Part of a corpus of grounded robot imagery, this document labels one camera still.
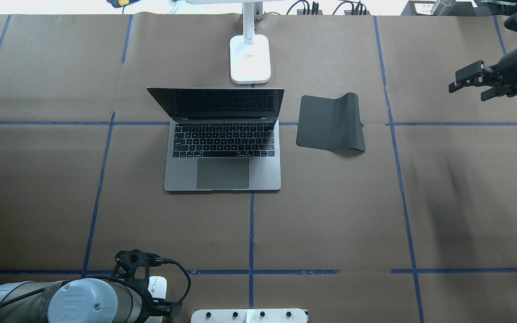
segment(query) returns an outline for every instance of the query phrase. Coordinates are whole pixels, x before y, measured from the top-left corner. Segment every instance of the trackpad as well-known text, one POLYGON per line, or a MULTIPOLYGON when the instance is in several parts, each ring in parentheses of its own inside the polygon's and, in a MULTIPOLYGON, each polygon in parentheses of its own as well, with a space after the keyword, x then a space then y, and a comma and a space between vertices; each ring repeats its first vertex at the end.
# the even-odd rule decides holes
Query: trackpad
POLYGON ((249 159, 199 159, 197 188, 212 190, 249 188, 249 159))

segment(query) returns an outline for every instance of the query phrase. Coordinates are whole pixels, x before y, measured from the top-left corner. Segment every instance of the black mouse pad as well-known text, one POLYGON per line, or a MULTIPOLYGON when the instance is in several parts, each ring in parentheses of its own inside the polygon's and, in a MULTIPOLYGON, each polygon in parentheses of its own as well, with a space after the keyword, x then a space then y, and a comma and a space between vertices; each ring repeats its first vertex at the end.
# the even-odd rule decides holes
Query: black mouse pad
POLYGON ((326 150, 366 151, 359 96, 352 92, 338 99, 302 96, 296 144, 326 150))

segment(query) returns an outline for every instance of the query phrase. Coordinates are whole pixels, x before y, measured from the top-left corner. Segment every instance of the black cable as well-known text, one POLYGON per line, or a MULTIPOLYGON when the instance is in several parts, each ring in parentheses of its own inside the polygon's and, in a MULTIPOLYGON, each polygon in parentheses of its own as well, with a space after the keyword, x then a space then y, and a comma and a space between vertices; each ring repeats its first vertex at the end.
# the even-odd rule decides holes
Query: black cable
POLYGON ((30 297, 30 296, 37 295, 37 294, 39 294, 39 293, 43 292, 44 290, 45 290, 45 288, 39 288, 38 290, 34 290, 34 291, 32 291, 32 292, 28 292, 27 294, 23 294, 22 296, 18 296, 18 297, 16 297, 16 298, 10 299, 10 300, 8 300, 7 302, 1 303, 1 304, 0 304, 0 309, 1 309, 2 307, 6 307, 6 306, 8 306, 8 305, 10 305, 10 304, 13 304, 13 303, 15 303, 15 302, 18 302, 18 301, 20 301, 21 299, 24 299, 24 298, 27 298, 27 297, 30 297))
MULTIPOLYGON (((111 282, 116 282, 116 283, 119 283, 123 286, 125 286, 126 288, 130 288, 132 289, 133 291, 135 291, 139 296, 141 296, 141 298, 145 301, 145 303, 151 308, 153 309, 154 311, 158 311, 158 312, 161 312, 161 311, 165 311, 165 310, 168 310, 168 309, 172 309, 173 307, 175 306, 178 306, 179 304, 181 304, 185 298, 187 298, 187 295, 189 293, 189 290, 191 290, 191 277, 188 275, 188 272, 185 270, 185 268, 183 268, 183 266, 181 266, 181 264, 179 262, 177 262, 176 260, 173 260, 173 259, 168 259, 168 258, 164 258, 166 263, 169 263, 169 264, 174 264, 175 266, 178 266, 179 269, 181 269, 181 271, 183 272, 183 274, 185 274, 185 276, 187 277, 187 290, 185 290, 185 293, 183 294, 183 296, 181 297, 181 299, 179 299, 178 301, 176 302, 172 302, 171 305, 169 306, 165 306, 165 307, 156 307, 154 306, 151 302, 150 302, 150 299, 146 299, 142 296, 142 293, 141 291, 137 291, 133 286, 129 285, 127 282, 125 282, 124 280, 121 280, 119 278, 114 278, 114 277, 111 277, 111 276, 87 276, 86 278, 95 278, 95 279, 104 279, 104 280, 110 280, 111 282)), ((61 286, 65 286, 66 284, 69 284, 70 282, 73 282, 75 280, 78 280, 78 279, 74 279, 74 280, 66 280, 65 282, 63 282, 61 284, 61 286)), ((34 295, 37 295, 39 293, 42 293, 43 291, 45 291, 45 288, 39 288, 38 290, 34 290, 32 292, 28 292, 27 294, 23 294, 22 296, 18 296, 16 298, 13 298, 13 299, 10 299, 4 303, 1 303, 0 304, 0 309, 2 307, 6 307, 10 304, 13 304, 15 302, 18 302, 22 299, 25 299, 27 297, 30 297, 30 296, 34 296, 34 295)))
POLYGON ((354 10, 355 10, 355 3, 354 3, 354 2, 352 2, 352 1, 343 1, 343 2, 341 2, 341 3, 336 7, 336 9, 334 9, 334 12, 332 13, 332 16, 334 16, 334 14, 338 11, 338 8, 340 8, 340 6, 342 6, 343 4, 351 4, 351 6, 352 6, 352 11, 354 11, 354 10))
POLYGON ((305 13, 304 11, 306 10, 306 12, 310 12, 310 4, 308 3, 307 0, 298 0, 296 1, 292 6, 291 8, 289 8, 289 10, 287 11, 287 14, 289 14, 289 12, 291 12, 291 10, 293 9, 294 6, 296 6, 299 2, 302 2, 302 5, 304 6, 304 3, 306 2, 306 9, 303 9, 303 13, 305 13))

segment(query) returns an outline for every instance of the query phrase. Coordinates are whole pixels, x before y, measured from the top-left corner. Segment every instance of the laptop keyboard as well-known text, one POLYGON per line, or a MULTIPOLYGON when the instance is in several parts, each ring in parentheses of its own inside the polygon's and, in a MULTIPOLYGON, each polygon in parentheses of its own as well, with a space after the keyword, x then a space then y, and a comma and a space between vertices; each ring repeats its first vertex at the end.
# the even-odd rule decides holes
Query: laptop keyboard
POLYGON ((181 123, 173 157, 273 157, 274 123, 181 123))

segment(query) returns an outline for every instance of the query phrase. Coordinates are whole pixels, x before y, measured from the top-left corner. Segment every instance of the white label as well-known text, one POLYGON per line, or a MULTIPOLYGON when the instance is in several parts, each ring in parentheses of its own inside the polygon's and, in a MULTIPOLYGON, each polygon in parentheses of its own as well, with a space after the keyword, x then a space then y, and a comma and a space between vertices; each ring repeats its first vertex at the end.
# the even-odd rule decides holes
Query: white label
POLYGON ((432 7, 434 4, 414 4, 414 8, 416 8, 417 14, 428 14, 430 16, 433 15, 432 7))

